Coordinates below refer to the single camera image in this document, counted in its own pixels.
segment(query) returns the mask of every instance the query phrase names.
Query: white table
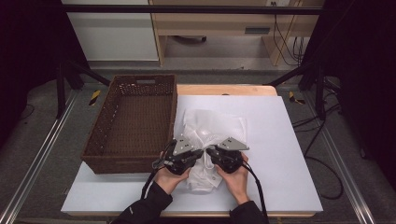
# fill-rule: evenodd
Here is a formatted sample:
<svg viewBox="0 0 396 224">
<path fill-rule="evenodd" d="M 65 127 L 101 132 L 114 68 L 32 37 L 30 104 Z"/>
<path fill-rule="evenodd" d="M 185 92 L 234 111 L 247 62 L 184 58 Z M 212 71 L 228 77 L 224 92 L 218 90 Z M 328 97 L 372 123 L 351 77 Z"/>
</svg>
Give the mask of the white table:
<svg viewBox="0 0 396 224">
<path fill-rule="evenodd" d="M 209 109 L 247 119 L 245 154 L 262 183 L 270 217 L 310 217 L 321 212 L 312 178 L 278 96 L 179 95 L 175 135 L 182 132 L 186 109 Z M 116 216 L 138 200 L 149 174 L 95 175 L 83 162 L 62 211 L 72 216 Z M 247 183 L 251 200 L 261 208 L 252 176 Z M 236 207 L 224 183 L 211 193 L 192 193 L 180 183 L 164 217 L 226 217 Z"/>
</svg>

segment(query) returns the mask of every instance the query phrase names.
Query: brown wicker basket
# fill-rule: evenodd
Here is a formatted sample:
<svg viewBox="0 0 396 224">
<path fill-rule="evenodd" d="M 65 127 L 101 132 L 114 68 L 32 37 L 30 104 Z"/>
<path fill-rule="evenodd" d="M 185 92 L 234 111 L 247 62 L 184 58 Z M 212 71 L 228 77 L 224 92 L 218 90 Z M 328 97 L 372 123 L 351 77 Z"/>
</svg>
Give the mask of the brown wicker basket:
<svg viewBox="0 0 396 224">
<path fill-rule="evenodd" d="M 81 154 L 96 174 L 147 173 L 173 137 L 175 75 L 115 76 Z"/>
</svg>

